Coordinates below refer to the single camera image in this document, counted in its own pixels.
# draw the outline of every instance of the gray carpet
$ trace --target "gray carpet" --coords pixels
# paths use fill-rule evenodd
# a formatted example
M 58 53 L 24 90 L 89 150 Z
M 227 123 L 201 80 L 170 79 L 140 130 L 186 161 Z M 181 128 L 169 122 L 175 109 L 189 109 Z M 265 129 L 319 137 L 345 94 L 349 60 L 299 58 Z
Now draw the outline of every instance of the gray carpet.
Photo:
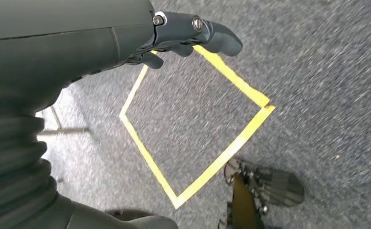
M 272 207 L 266 223 L 371 227 L 371 1 L 153 3 L 223 23 L 243 41 L 239 56 L 223 58 L 276 109 L 238 155 L 295 172 L 307 190 L 304 204 Z M 198 54 L 161 56 L 166 64 L 148 72 L 127 115 L 178 194 L 258 107 Z M 118 118 L 140 69 L 123 66 L 67 89 L 77 112 L 66 117 L 90 131 L 48 139 L 61 192 L 99 209 L 163 214 L 184 229 L 216 228 L 232 193 L 222 174 L 175 210 Z

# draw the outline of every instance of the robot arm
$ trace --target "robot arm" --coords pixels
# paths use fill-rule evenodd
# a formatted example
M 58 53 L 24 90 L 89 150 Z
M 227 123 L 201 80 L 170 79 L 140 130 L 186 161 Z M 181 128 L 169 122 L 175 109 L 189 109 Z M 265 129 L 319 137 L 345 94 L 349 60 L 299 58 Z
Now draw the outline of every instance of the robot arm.
M 175 229 L 167 218 L 122 222 L 59 195 L 35 113 L 86 74 L 159 68 L 151 50 L 188 56 L 196 44 L 230 56 L 242 48 L 228 28 L 155 12 L 148 0 L 0 0 L 0 228 Z

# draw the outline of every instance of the robotic finger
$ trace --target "robotic finger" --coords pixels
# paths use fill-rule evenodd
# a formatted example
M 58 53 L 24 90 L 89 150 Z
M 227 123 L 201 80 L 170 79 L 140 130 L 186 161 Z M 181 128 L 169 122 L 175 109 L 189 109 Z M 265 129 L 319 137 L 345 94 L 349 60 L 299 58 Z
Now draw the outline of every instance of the robotic finger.
M 158 69 L 163 60 L 148 54 L 151 50 L 173 51 L 182 57 L 191 55 L 194 45 L 201 45 L 212 53 L 238 55 L 243 44 L 226 26 L 201 19 L 197 15 L 175 12 L 156 12 L 153 17 L 154 34 L 149 42 L 137 49 L 128 64 L 144 63 Z

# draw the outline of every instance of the yellow tape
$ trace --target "yellow tape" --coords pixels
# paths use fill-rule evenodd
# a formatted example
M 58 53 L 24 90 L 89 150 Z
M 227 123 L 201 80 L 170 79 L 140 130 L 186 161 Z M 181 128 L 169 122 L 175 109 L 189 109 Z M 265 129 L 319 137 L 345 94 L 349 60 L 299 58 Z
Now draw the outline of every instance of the yellow tape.
M 147 66 L 142 68 L 138 79 L 135 82 L 132 90 L 130 91 L 128 98 L 119 114 L 119 118 L 124 124 L 125 128 L 128 130 L 130 136 L 133 138 L 135 144 L 137 145 L 140 153 L 144 157 L 157 181 L 163 187 L 167 196 L 173 203 L 175 209 L 178 209 L 183 205 L 188 199 L 190 199 L 199 189 L 201 189 L 220 169 L 223 167 L 230 158 L 237 153 L 237 151 L 247 142 L 247 140 L 254 134 L 254 132 L 261 126 L 261 124 L 266 120 L 266 118 L 275 109 L 274 106 L 267 106 L 269 103 L 269 98 L 263 95 L 261 92 L 250 87 L 242 78 L 240 78 L 236 73 L 230 69 L 222 61 L 219 55 L 212 54 L 206 51 L 201 46 L 195 46 L 194 49 L 203 55 L 214 67 L 216 67 L 223 75 L 226 76 L 237 88 L 239 88 L 244 94 L 247 95 L 253 102 L 261 107 L 261 110 L 254 116 L 246 128 L 236 137 L 235 140 L 223 151 L 220 156 L 190 185 L 188 186 L 179 196 L 176 196 L 173 189 L 165 179 L 163 173 L 160 171 L 159 167 L 154 162 L 149 151 L 146 149 L 142 141 L 140 140 L 135 128 L 129 122 L 126 116 L 126 112 L 132 103 L 135 93 L 140 87 L 146 73 L 148 70 Z
M 177 197 L 176 208 L 180 207 L 189 198 L 191 198 L 199 189 L 202 188 L 221 168 L 239 151 L 239 149 L 247 142 L 254 132 L 267 119 L 271 112 L 275 109 L 274 106 L 261 108 L 254 116 L 246 128 L 230 143 L 230 145 L 220 154 L 220 156 L 190 185 L 183 193 Z
M 129 122 L 126 115 L 121 117 L 121 121 L 125 125 L 127 131 L 129 132 L 130 136 L 135 141 L 136 145 L 139 148 L 140 153 L 146 160 L 148 166 L 150 167 L 151 171 L 153 172 L 154 176 L 157 178 L 161 186 L 163 187 L 164 191 L 166 192 L 167 196 L 169 196 L 170 200 L 172 201 L 173 205 L 176 205 L 176 199 L 177 196 L 175 195 L 174 191 L 172 190 L 170 184 L 167 182 L 167 180 L 164 178 L 162 172 L 160 171 L 159 167 L 154 162 L 153 158 L 151 157 L 150 153 L 142 143 L 142 141 L 139 139 L 138 134 L 136 133 L 136 130 L 134 129 L 133 125 Z
M 255 102 L 259 107 L 265 107 L 270 99 L 258 90 L 250 87 L 242 78 L 240 78 L 231 68 L 229 68 L 215 53 L 206 51 L 201 46 L 194 46 L 194 50 L 201 54 L 209 61 L 217 70 L 219 70 L 228 80 L 230 80 L 237 88 L 240 89 L 247 97 Z

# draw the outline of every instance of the yellow square marking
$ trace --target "yellow square marking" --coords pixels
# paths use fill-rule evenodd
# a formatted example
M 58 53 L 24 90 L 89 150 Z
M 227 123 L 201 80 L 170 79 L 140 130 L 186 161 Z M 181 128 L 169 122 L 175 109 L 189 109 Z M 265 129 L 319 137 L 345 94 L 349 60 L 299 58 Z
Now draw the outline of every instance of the yellow square marking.
M 199 189 L 201 189 L 212 177 L 215 175 L 230 158 L 236 154 L 237 151 L 247 142 L 247 140 L 254 134 L 254 132 L 261 126 L 261 124 L 267 119 L 267 117 L 275 109 L 274 106 L 268 105 L 270 99 L 264 94 L 257 91 L 256 89 L 250 87 L 241 77 L 239 77 L 231 68 L 229 68 L 219 55 L 210 53 L 206 51 L 201 46 L 194 46 L 194 50 L 200 55 L 205 57 L 215 68 L 217 68 L 229 81 L 231 81 L 240 91 L 242 91 L 247 97 L 249 97 L 254 103 L 261 107 L 261 110 L 253 117 L 249 124 L 244 128 L 244 130 L 236 137 L 236 139 L 230 143 L 230 145 L 223 151 L 219 157 L 190 185 L 178 196 L 174 193 L 170 184 L 167 182 L 159 167 L 154 162 L 150 153 L 146 149 L 145 145 L 140 140 L 135 128 L 129 122 L 126 116 L 127 109 L 129 108 L 135 93 L 142 83 L 148 67 L 144 66 L 138 79 L 135 82 L 129 96 L 122 108 L 119 118 L 123 122 L 124 126 L 128 130 L 130 136 L 135 141 L 138 146 L 140 153 L 146 160 L 148 166 L 156 177 L 157 181 L 161 184 L 167 196 L 173 203 L 175 209 L 178 209 L 183 205 L 188 199 L 190 199 Z

